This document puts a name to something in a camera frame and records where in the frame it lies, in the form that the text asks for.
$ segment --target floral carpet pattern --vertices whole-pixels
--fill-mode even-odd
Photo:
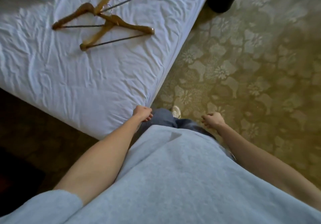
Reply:
[[[321,0],[205,5],[155,107],[200,122],[218,111],[255,145],[321,187]]]

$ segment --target hand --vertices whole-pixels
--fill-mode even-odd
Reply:
[[[142,122],[147,122],[151,120],[153,114],[151,113],[152,109],[146,106],[136,106],[133,111],[133,116],[140,118]]]
[[[225,125],[225,121],[219,112],[214,112],[214,113],[209,113],[207,115],[203,115],[202,118],[203,118],[202,123],[208,129],[212,128],[212,129],[217,130],[217,127],[219,125]]]

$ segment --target bed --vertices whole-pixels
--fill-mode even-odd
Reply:
[[[79,44],[98,28],[53,31],[51,25],[88,1],[0,0],[0,87],[102,139],[136,105],[152,104],[206,0],[133,0],[113,14],[153,27],[155,35],[82,52]],[[71,23],[103,20],[86,14]],[[115,27],[101,41],[132,35],[137,31]]]

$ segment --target white sneaker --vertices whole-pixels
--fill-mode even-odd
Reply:
[[[180,119],[182,117],[182,113],[180,112],[180,109],[178,106],[172,107],[172,115],[173,115],[173,117],[176,117],[178,119]]]

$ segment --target forearm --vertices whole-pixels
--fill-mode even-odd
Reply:
[[[217,131],[243,168],[295,198],[321,210],[321,191],[299,172],[251,144],[228,125],[218,125]]]
[[[77,194],[83,203],[87,204],[111,186],[141,121],[140,117],[133,116],[106,138],[93,145],[69,169],[55,189],[64,189]]]

